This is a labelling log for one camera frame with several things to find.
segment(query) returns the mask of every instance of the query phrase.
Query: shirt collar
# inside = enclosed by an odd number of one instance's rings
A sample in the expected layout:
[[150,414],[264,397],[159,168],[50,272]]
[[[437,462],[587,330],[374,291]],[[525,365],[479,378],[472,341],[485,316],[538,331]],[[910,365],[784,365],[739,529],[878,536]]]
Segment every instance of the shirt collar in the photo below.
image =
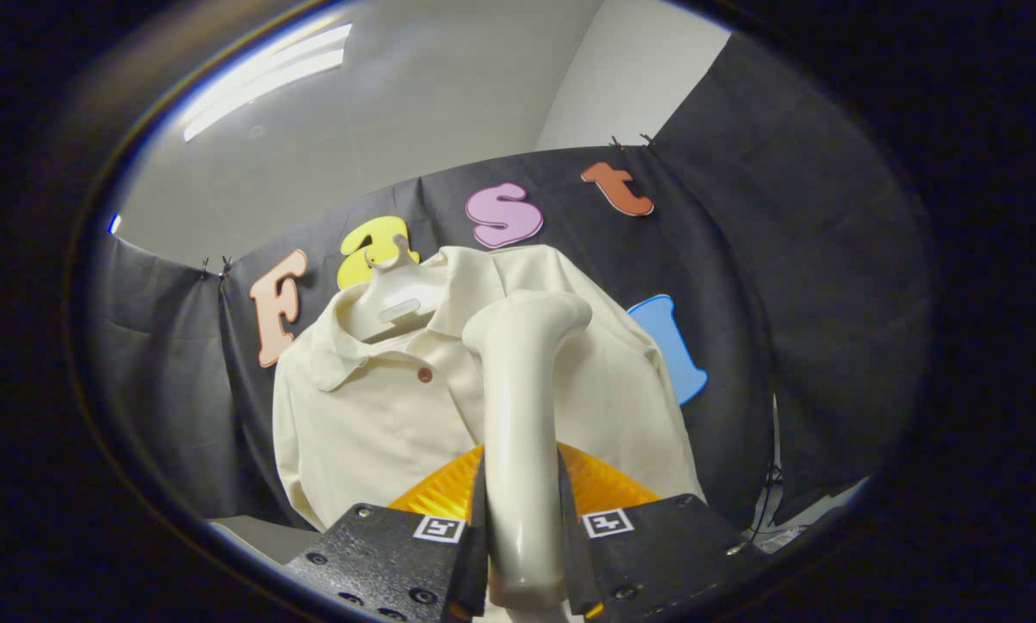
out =
[[[459,338],[476,312],[506,295],[494,260],[478,249],[442,246],[422,265],[448,267],[444,299],[426,324],[429,331]],[[314,323],[311,372],[322,391],[336,390],[352,370],[386,351],[382,343],[363,343],[348,335],[337,319],[337,309],[355,303],[367,288],[363,283],[337,292]]]

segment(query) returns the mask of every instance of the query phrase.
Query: ceiling light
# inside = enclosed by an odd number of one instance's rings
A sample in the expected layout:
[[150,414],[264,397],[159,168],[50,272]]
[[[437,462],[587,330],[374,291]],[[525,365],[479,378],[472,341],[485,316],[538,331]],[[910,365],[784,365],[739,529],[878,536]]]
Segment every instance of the ceiling light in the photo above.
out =
[[352,29],[352,24],[340,25],[333,30],[321,32],[315,34],[308,39],[301,39],[303,36],[310,35],[313,31],[323,28],[324,25],[332,23],[332,19],[321,20],[320,23],[316,24],[315,27],[308,27],[304,29],[298,29],[289,33],[288,35],[282,36],[272,43],[264,50],[257,52],[256,55],[251,56],[251,58],[241,60],[236,66],[230,67],[229,70],[225,72],[222,78],[218,79],[209,87],[206,87],[202,94],[198,95],[194,102],[191,102],[186,107],[186,110],[182,114],[182,122],[190,122],[194,119],[201,111],[204,111],[211,107],[214,102],[225,97],[230,91],[235,90],[235,88],[240,88],[246,83],[252,82],[260,76],[267,74],[267,72],[272,70],[274,67],[286,63],[288,60],[296,59],[300,55],[305,55],[307,52],[317,50],[318,48],[336,44],[337,40],[346,39],[348,32]]
[[208,109],[198,114],[198,117],[194,118],[190,125],[182,130],[182,139],[191,141],[191,139],[196,138],[203,130],[217,122],[218,119],[243,107],[247,103],[253,102],[253,100],[260,97],[260,95],[270,93],[281,86],[301,80],[303,78],[307,78],[307,76],[340,66],[343,59],[344,49],[335,50],[321,53],[321,55],[311,56],[311,58],[306,60],[299,60],[296,63],[279,68],[279,70],[260,76],[260,78],[257,78],[253,82],[230,91],[224,98],[210,104]]

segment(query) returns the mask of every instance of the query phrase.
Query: shirt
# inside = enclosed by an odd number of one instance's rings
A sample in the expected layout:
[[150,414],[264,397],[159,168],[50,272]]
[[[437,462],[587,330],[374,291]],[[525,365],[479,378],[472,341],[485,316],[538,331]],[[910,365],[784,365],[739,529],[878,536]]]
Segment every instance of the shirt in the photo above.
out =
[[702,497],[670,375],[656,342],[556,249],[444,246],[447,292],[426,328],[363,343],[337,309],[368,284],[337,292],[276,367],[276,464],[293,509],[320,532],[352,505],[390,505],[483,443],[483,378],[463,327],[516,290],[569,291],[591,323],[563,344],[553,375],[556,438],[660,497]]

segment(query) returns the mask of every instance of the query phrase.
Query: black backdrop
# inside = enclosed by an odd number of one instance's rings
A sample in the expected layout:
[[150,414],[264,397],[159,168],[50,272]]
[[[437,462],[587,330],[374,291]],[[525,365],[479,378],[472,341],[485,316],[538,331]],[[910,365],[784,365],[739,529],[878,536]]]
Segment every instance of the black backdrop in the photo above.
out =
[[[626,217],[581,172],[628,170],[656,205]],[[307,528],[271,449],[274,367],[249,290],[294,249],[298,335],[337,291],[340,240],[402,218],[423,259],[482,249],[465,202],[513,182],[544,225],[520,244],[565,253],[625,308],[657,294],[708,386],[683,405],[708,500],[740,528],[772,454],[777,395],[779,521],[876,469],[913,414],[928,349],[923,215],[857,123],[814,84],[735,34],[650,146],[517,154],[406,180],[344,204],[221,275],[110,237],[95,259],[89,359],[118,429],[204,516]]]

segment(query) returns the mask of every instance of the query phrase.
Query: orange letter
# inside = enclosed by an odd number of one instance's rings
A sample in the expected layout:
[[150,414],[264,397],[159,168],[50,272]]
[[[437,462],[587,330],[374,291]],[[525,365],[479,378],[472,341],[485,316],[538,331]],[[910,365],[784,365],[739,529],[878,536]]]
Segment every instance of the orange letter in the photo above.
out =
[[617,209],[618,213],[628,214],[630,217],[643,217],[651,214],[653,202],[648,197],[634,195],[626,181],[632,181],[633,177],[628,170],[614,170],[605,162],[596,163],[591,169],[584,170],[581,175],[584,181],[594,181],[598,190],[609,201],[609,205]]
[[256,324],[260,328],[260,366],[268,367],[279,362],[285,347],[295,340],[293,334],[283,331],[280,315],[288,322],[298,318],[298,288],[294,280],[284,280],[281,291],[276,285],[284,277],[300,277],[307,272],[307,254],[295,249],[263,277],[256,280],[249,290],[249,298],[256,301]]

